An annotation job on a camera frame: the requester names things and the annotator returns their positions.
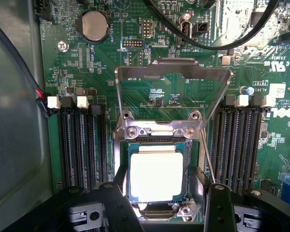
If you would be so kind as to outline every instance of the cable connector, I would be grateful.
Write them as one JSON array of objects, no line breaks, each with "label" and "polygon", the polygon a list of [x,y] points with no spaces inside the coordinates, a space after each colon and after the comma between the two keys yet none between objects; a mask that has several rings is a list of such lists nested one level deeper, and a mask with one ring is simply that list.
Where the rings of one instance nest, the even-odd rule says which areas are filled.
[{"label": "cable connector", "polygon": [[49,93],[44,93],[41,97],[37,98],[37,100],[35,100],[41,110],[41,112],[43,113],[43,115],[46,118],[49,118],[51,115],[53,115],[55,112],[47,107],[47,97],[51,96],[51,94]]}]

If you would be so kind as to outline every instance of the green circuit board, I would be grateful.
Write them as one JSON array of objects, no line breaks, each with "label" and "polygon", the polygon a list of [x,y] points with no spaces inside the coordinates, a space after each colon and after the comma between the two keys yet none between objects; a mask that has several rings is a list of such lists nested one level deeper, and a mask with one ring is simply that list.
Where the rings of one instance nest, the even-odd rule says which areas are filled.
[{"label": "green circuit board", "polygon": [[[72,96],[67,87],[96,89],[88,97],[89,103],[106,104],[108,175],[114,178],[114,160],[111,133],[118,117],[118,98],[115,68],[118,66],[145,66],[160,58],[193,58],[202,67],[224,67],[234,72],[226,95],[240,94],[243,86],[253,87],[256,95],[276,97],[272,112],[263,115],[268,135],[259,140],[257,152],[257,179],[270,179],[280,187],[280,173],[290,170],[290,43],[279,42],[279,35],[290,31],[290,1],[282,1],[267,25],[244,46],[233,51],[208,51],[189,44],[181,44],[148,10],[142,0],[91,0],[79,5],[75,0],[51,1],[52,22],[41,20],[41,40],[45,91],[52,95]],[[202,0],[189,4],[186,0],[159,0],[160,8],[169,12],[169,18],[179,25],[183,13],[192,15],[191,22],[205,22],[208,33],[195,39],[206,45],[229,44],[247,32],[253,11],[264,11],[262,0],[243,3],[218,0],[210,9],[202,7]],[[107,38],[92,44],[76,30],[75,21],[88,11],[103,13],[110,26]],[[69,50],[60,52],[58,43],[65,41]],[[139,41],[140,46],[129,47],[127,41]],[[222,58],[231,58],[222,63]],[[124,108],[130,109],[136,119],[171,121],[186,119],[192,109],[203,115],[217,90],[213,81],[187,81],[180,74],[165,75],[163,80],[143,81],[132,78],[123,85]],[[211,134],[210,123],[207,134]],[[49,119],[49,141],[55,192],[62,181],[58,122]]]}]

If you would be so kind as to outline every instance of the red wire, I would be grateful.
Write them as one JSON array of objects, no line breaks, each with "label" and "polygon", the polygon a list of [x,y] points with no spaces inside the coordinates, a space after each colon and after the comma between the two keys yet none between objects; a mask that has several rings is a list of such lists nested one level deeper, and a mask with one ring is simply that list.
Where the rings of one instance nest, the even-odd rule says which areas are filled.
[{"label": "red wire", "polygon": [[38,88],[35,91],[39,95],[39,98],[42,98],[43,97],[43,93]]}]

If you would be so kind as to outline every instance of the sticker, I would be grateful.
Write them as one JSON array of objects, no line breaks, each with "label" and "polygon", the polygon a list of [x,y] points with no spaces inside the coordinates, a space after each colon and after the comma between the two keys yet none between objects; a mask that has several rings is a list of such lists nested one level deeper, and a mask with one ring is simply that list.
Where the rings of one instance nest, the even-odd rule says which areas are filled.
[{"label": "sticker", "polygon": [[286,92],[286,84],[270,84],[269,95],[276,98],[284,98]]}]

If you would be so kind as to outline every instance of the black cable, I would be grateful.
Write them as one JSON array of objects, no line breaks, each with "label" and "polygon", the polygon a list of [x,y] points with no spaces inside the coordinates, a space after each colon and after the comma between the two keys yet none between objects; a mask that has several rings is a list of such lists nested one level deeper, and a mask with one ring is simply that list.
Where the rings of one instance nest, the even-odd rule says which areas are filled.
[{"label": "black cable", "polygon": [[27,78],[29,83],[32,85],[34,90],[37,93],[41,92],[41,94],[43,94],[44,92],[40,89],[39,84],[35,81],[35,79],[32,76],[26,62],[21,57],[20,53],[18,52],[18,50],[16,49],[14,44],[10,41],[10,39],[7,37],[7,35],[3,32],[3,30],[1,28],[0,28],[0,40],[2,41],[4,46],[7,48],[7,50],[11,53],[11,55],[13,56],[15,61],[17,62],[18,66],[20,67],[20,69],[24,72],[25,77]]},{"label": "black cable", "polygon": [[155,14],[155,16],[160,20],[160,22],[162,24],[164,24],[172,33],[174,33],[175,35],[177,35],[178,37],[180,37],[182,40],[184,40],[185,42],[199,47],[199,48],[203,48],[203,49],[207,49],[207,50],[229,50],[231,48],[235,48],[238,46],[241,46],[245,43],[247,43],[249,40],[251,40],[263,27],[264,25],[267,23],[267,21],[270,19],[271,15],[273,14],[274,10],[276,9],[276,7],[278,6],[280,0],[270,0],[269,4],[267,5],[262,17],[260,18],[260,20],[258,21],[258,23],[255,25],[255,27],[247,34],[245,35],[243,38],[227,44],[227,45],[223,45],[223,46],[217,46],[217,47],[209,47],[206,45],[203,45],[201,43],[198,43],[196,41],[194,41],[193,39],[189,38],[187,35],[185,35],[181,30],[179,30],[177,28],[177,26],[175,26],[173,24],[173,22],[171,20],[169,20],[169,18],[164,15],[164,13],[159,9],[159,7],[153,2],[153,0],[143,0],[143,2],[146,4],[146,6],[148,7],[148,9]]}]

